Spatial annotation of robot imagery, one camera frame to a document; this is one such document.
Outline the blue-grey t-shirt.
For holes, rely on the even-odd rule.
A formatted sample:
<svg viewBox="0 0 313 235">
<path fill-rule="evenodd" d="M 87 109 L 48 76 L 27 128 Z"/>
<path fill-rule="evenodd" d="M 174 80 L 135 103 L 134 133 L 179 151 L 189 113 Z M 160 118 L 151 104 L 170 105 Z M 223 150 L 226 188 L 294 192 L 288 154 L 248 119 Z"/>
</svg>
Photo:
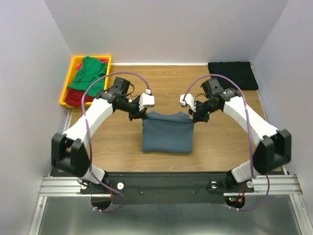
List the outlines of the blue-grey t-shirt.
<svg viewBox="0 0 313 235">
<path fill-rule="evenodd" d="M 150 112 L 142 120 L 142 151 L 190 154 L 193 132 L 194 122 L 186 113 L 164 115 Z"/>
</svg>

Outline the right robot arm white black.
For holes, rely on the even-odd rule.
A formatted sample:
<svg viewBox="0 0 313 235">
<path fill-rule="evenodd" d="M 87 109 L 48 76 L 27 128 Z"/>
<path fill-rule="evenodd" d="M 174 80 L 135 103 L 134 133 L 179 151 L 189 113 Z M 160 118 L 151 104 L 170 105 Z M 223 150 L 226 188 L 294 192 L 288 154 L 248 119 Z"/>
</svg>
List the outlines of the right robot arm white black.
<svg viewBox="0 0 313 235">
<path fill-rule="evenodd" d="M 246 131 L 250 159 L 227 172 L 226 188 L 236 191 L 243 182 L 289 163 L 291 133 L 269 124 L 249 107 L 243 91 L 231 79 L 219 74 L 209 74 L 207 79 L 201 84 L 206 101 L 200 102 L 186 91 L 179 102 L 189 107 L 194 122 L 208 122 L 210 114 L 220 110 Z"/>
</svg>

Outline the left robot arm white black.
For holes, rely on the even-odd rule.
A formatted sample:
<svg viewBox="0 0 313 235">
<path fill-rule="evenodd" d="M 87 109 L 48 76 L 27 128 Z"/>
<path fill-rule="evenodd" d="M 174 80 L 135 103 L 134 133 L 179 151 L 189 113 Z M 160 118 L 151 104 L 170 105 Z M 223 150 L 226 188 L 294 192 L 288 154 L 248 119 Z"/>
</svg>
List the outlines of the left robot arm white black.
<svg viewBox="0 0 313 235">
<path fill-rule="evenodd" d="M 130 120 L 143 119 L 147 108 L 155 105 L 150 87 L 134 100 L 129 99 L 130 85 L 130 81 L 116 77 L 110 88 L 97 93 L 89 108 L 82 107 L 83 115 L 75 124 L 51 140 L 51 165 L 91 182 L 98 193 L 114 189 L 109 185 L 108 172 L 92 163 L 92 135 L 116 110 L 127 112 Z"/>
</svg>

